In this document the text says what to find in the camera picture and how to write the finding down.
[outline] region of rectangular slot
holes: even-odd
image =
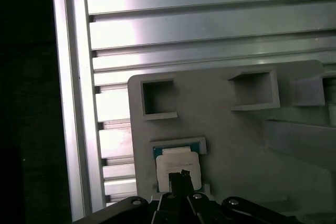
[[[280,107],[278,84],[273,71],[242,73],[234,84],[236,103],[232,110],[260,110]]]
[[[324,100],[326,104],[336,103],[336,76],[322,78]]]
[[[176,118],[176,88],[172,79],[142,83],[143,115],[146,120]]]

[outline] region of square opening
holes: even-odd
[[[274,101],[270,72],[241,74],[232,80],[236,93],[236,106]]]
[[[142,83],[145,115],[176,112],[176,87],[173,80]]]
[[[336,77],[324,77],[322,81],[325,103],[336,103]]]

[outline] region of metal bolt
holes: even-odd
[[[231,205],[233,205],[233,206],[239,204],[238,200],[236,200],[236,199],[231,199],[231,200],[229,200],[229,203],[230,203]]]
[[[194,194],[193,196],[195,199],[200,199],[202,197],[202,194]]]
[[[139,201],[138,199],[136,199],[135,201],[132,202],[133,205],[140,205],[141,201]]]

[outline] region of dark background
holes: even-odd
[[[0,223],[70,223],[53,0],[0,10]]]

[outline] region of metal frame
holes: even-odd
[[[88,12],[86,0],[54,0],[54,10],[71,213],[75,221],[105,207]]]
[[[113,202],[136,193],[127,93],[131,76],[311,59],[335,70],[335,4],[54,0],[72,219],[105,207],[105,195]],[[233,24],[237,17],[241,21]],[[334,115],[330,106],[333,124]]]

